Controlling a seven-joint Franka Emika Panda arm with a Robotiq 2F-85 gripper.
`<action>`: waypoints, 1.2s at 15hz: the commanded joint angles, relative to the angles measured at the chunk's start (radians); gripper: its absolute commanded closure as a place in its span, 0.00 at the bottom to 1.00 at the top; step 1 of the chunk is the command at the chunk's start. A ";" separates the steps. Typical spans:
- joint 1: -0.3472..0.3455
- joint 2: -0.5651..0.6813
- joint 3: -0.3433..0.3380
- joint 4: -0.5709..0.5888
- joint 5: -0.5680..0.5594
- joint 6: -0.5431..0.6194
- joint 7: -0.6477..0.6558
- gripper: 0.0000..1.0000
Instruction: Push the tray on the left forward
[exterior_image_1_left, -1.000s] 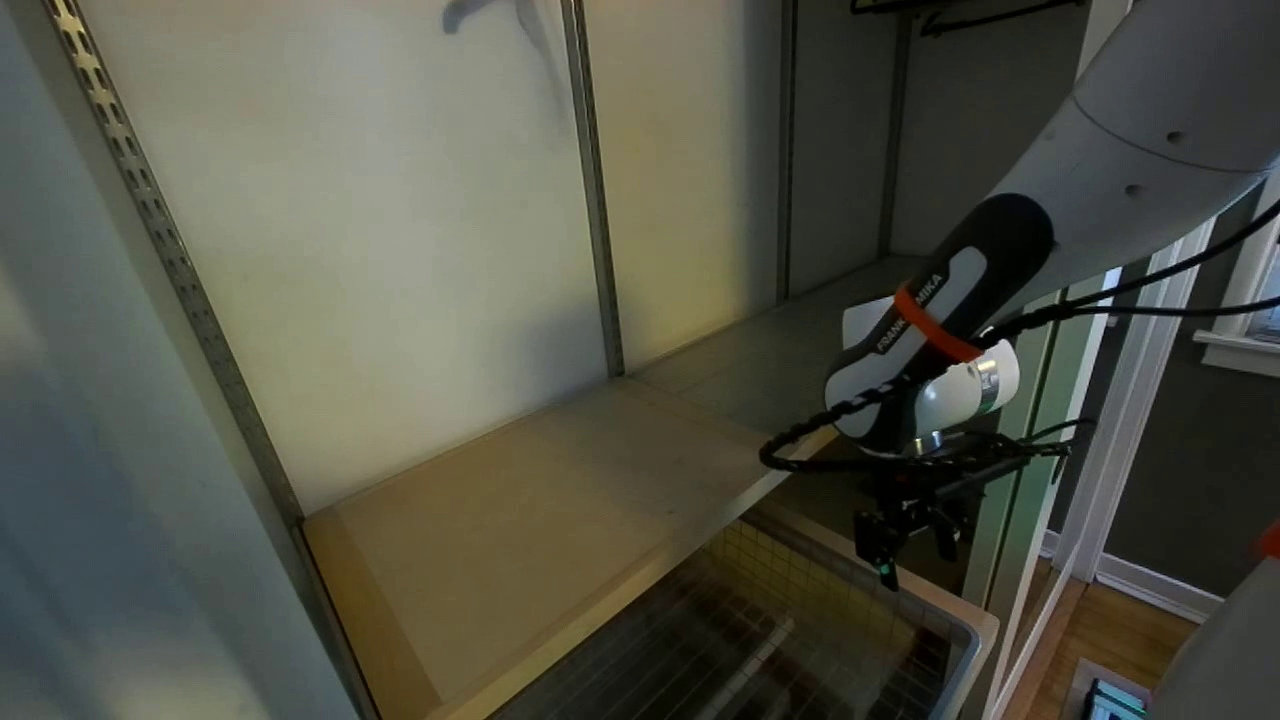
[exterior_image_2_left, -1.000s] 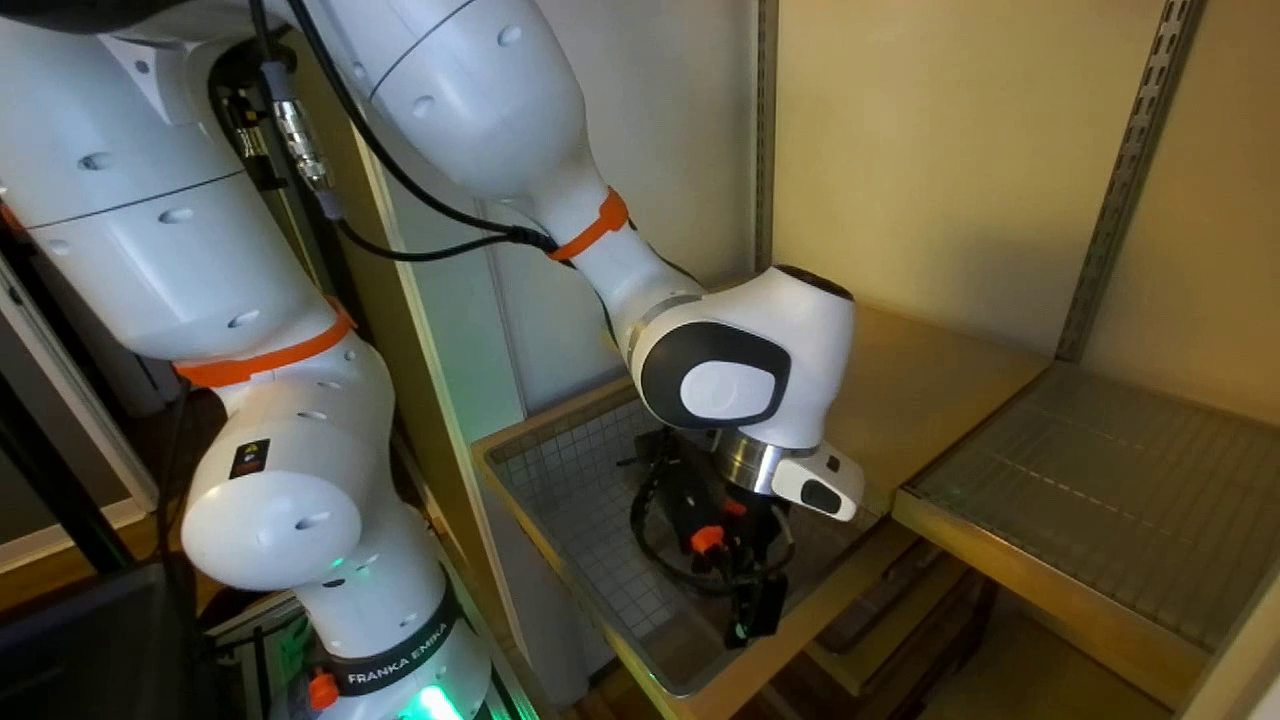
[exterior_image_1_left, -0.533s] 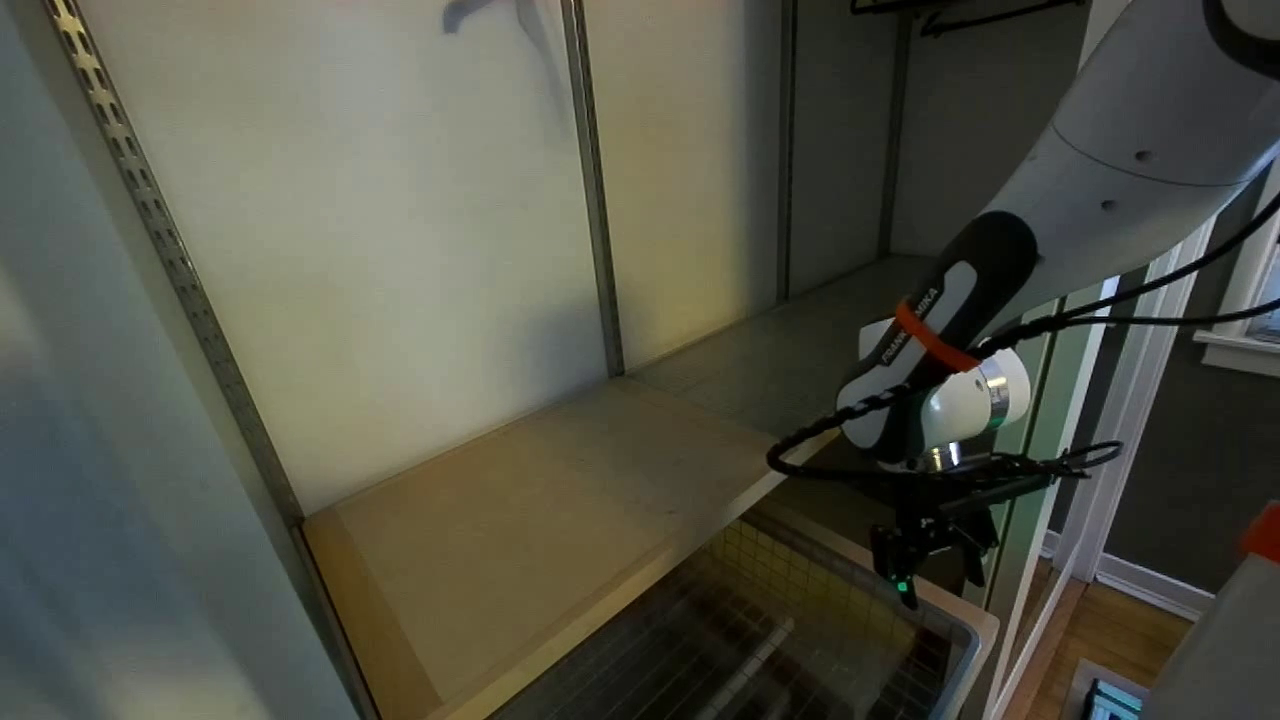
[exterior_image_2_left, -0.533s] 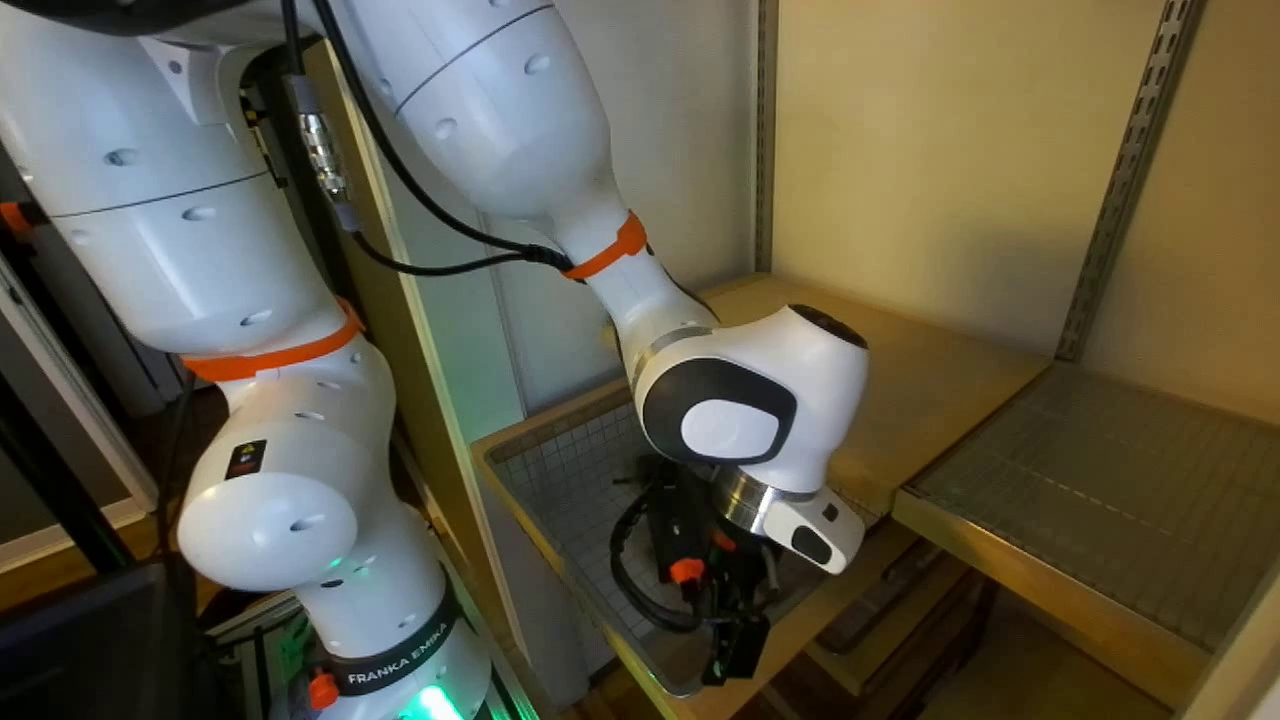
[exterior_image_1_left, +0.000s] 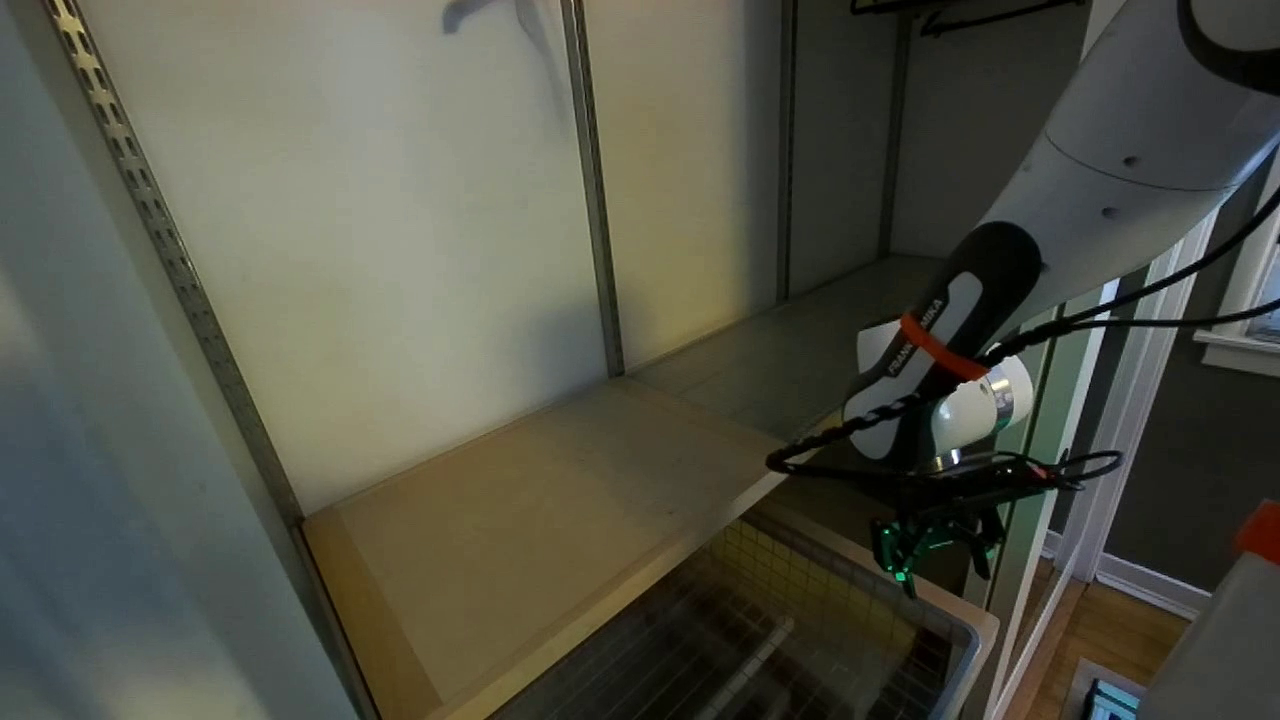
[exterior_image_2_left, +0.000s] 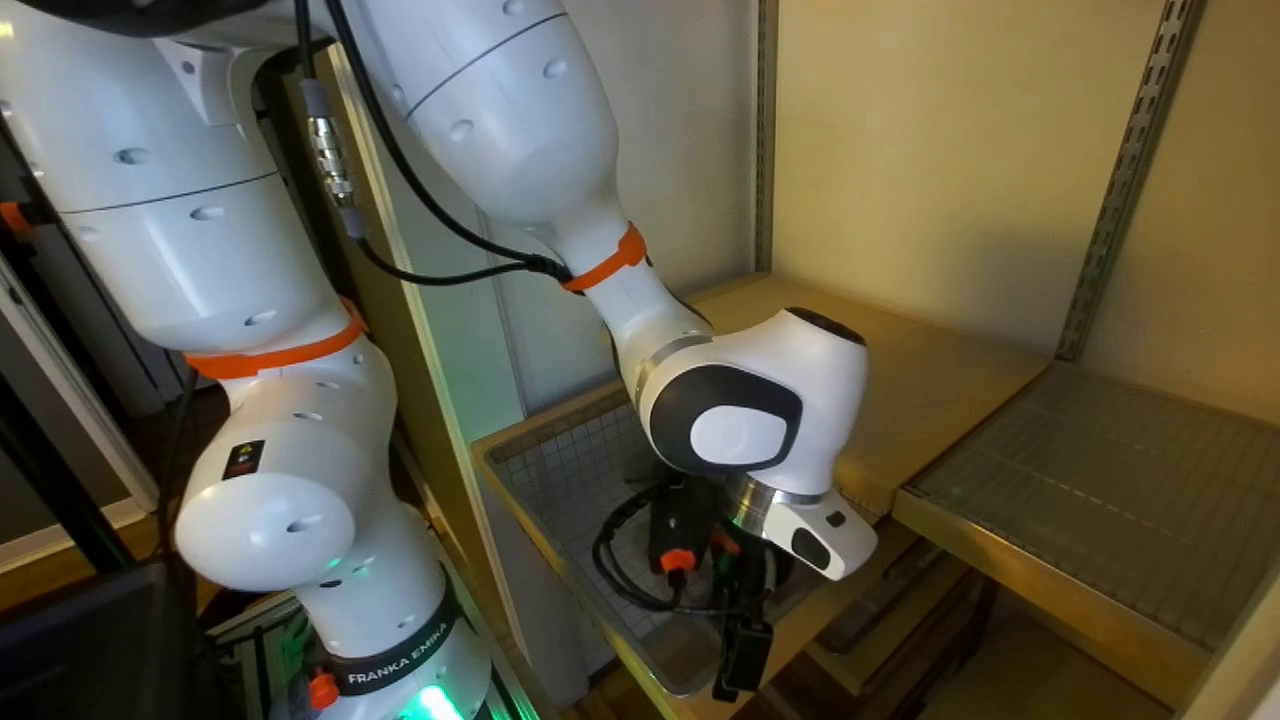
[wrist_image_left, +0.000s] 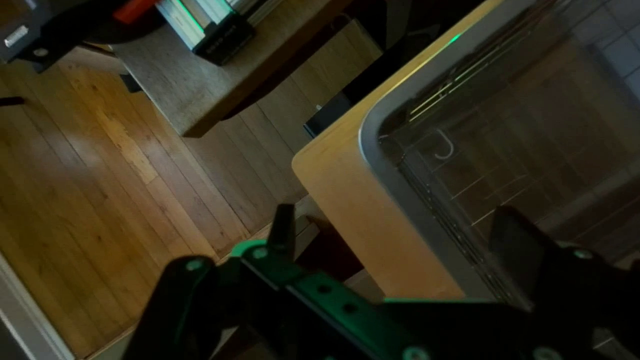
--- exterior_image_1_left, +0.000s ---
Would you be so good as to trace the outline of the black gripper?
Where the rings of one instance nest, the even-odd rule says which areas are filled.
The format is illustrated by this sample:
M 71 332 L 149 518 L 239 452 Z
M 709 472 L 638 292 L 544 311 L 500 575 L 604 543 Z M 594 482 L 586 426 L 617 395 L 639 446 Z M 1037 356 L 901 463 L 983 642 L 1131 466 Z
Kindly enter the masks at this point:
M 901 590 L 946 547 L 966 547 L 979 575 L 993 575 L 993 552 L 1004 543 L 1001 479 L 979 472 L 903 476 L 894 482 L 894 515 L 871 525 L 871 560 Z

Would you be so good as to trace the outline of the white black Franka robot arm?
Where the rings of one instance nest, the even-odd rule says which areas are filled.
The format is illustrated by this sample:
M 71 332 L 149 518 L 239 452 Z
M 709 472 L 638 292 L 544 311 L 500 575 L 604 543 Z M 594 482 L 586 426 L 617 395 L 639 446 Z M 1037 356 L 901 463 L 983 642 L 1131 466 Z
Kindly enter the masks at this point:
M 844 421 L 854 452 L 901 498 L 871 533 L 894 581 L 939 547 L 1001 543 L 1001 505 L 1079 479 L 972 452 L 1032 410 L 1019 353 L 1066 326 L 1066 298 L 1149 265 L 1220 207 L 1275 140 L 1280 0 L 1116 6 L 929 292 L 859 337 Z

